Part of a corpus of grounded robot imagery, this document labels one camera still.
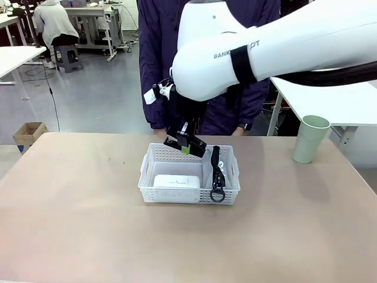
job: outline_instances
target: gray stool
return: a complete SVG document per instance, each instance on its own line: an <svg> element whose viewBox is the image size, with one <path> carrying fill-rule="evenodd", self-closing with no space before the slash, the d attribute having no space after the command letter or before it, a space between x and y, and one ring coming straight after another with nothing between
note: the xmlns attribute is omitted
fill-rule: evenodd
<svg viewBox="0 0 377 283"><path fill-rule="evenodd" d="M61 55L61 59L59 60L57 57L57 51L59 51ZM64 68L64 71L66 73L71 73L73 68L77 68L77 67L81 67L82 69L84 68L82 66L80 59L78 58L78 53L74 44L54 46L54 54L55 54L58 71L60 70L59 67Z"/></svg>

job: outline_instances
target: basket handle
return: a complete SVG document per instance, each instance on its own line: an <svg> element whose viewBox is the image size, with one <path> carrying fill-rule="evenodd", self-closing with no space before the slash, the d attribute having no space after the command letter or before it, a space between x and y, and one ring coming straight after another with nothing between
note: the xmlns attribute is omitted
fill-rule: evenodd
<svg viewBox="0 0 377 283"><path fill-rule="evenodd" d="M140 173L141 174L143 174L143 170L145 168L145 163L147 162L147 155L148 155L148 153L146 155L144 155L143 162L141 163L141 167L140 167Z"/></svg>
<svg viewBox="0 0 377 283"><path fill-rule="evenodd" d="M238 169L238 162L237 162L237 158L235 156L233 156L232 168L233 168L232 176L238 178L238 176L240 174L240 170Z"/></svg>

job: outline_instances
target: person sitting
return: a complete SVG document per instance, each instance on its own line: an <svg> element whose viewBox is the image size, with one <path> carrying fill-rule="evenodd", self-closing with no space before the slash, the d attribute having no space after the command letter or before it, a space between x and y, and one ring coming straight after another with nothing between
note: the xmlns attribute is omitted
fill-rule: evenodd
<svg viewBox="0 0 377 283"><path fill-rule="evenodd" d="M43 53L45 57L43 65L50 69L55 68L49 47L75 44L79 39L78 33L59 0L46 0L41 3L35 8L34 18L37 25L38 41L47 47ZM68 54L68 58L70 57L74 59L74 54Z"/></svg>

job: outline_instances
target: light green cup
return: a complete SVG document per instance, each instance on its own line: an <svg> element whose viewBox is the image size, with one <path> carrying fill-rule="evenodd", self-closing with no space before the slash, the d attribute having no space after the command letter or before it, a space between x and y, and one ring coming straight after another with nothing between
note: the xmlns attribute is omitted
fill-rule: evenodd
<svg viewBox="0 0 377 283"><path fill-rule="evenodd" d="M293 152L293 160L299 163L310 163L316 154L320 142L326 136L330 122L325 118L309 115L302 118L299 134Z"/></svg>

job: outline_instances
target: metal ring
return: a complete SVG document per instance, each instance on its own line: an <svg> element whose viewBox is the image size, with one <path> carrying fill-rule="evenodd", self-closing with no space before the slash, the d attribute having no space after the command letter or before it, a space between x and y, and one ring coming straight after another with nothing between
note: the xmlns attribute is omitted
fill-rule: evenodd
<svg viewBox="0 0 377 283"><path fill-rule="evenodd" d="M222 195L223 197L219 200L215 200L214 197L213 197L213 193L216 193L218 195ZM210 192L210 198L213 202L216 202L216 203L223 202L225 200L225 192L222 188L221 189L213 189Z"/></svg>

